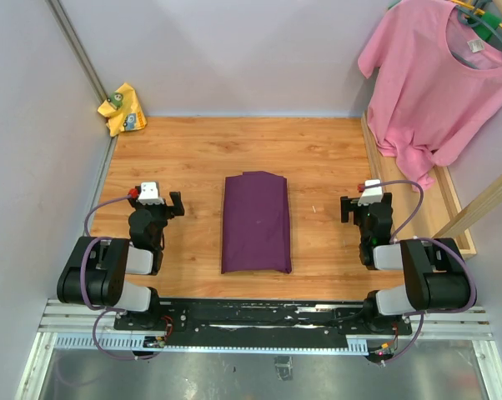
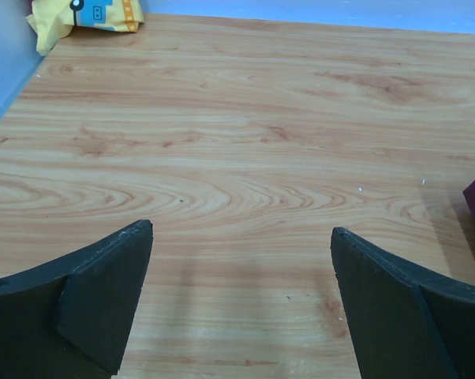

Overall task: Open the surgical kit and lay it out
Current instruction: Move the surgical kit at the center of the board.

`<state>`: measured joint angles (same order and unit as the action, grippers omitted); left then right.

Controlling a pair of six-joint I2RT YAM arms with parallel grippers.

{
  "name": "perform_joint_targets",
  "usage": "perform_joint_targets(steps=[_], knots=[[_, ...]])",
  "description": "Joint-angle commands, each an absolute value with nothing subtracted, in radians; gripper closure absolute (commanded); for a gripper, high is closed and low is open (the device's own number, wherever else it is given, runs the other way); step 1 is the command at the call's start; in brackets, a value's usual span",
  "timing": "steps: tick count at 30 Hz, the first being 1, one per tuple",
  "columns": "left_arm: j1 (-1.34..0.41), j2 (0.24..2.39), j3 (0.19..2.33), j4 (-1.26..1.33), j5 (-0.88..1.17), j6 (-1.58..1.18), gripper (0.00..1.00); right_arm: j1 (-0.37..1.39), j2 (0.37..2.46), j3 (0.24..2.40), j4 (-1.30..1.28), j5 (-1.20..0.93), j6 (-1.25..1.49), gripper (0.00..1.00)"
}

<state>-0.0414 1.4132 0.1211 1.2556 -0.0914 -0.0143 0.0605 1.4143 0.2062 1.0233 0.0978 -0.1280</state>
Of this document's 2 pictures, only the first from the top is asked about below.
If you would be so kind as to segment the purple surgical wrap cloth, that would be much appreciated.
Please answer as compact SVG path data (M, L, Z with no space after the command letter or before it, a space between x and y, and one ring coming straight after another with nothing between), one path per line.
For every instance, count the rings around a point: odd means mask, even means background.
M270 172L225 178L221 272L290 274L288 181Z

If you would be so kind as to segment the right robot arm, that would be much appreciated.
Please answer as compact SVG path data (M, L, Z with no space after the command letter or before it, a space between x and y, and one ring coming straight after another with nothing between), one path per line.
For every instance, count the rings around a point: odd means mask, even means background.
M392 195L341 197L340 219L359 228L359 258L369 270L399 271L404 283L373 290L356 317L371 333L396 327L404 317L461 313L475 305L477 290L452 238L412 238L392 243Z

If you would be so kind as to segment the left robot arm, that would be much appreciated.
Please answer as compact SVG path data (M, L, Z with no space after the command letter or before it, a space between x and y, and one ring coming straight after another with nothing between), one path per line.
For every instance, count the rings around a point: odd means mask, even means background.
M61 303L84 305L92 311L115 312L116 329L169 330L172 312L160 303L156 289L132 284L127 275L156 276L165 248L168 221L185 215L180 192L169 194L168 205L155 187L131 189L115 201L128 201L129 237L81 236L58 279Z

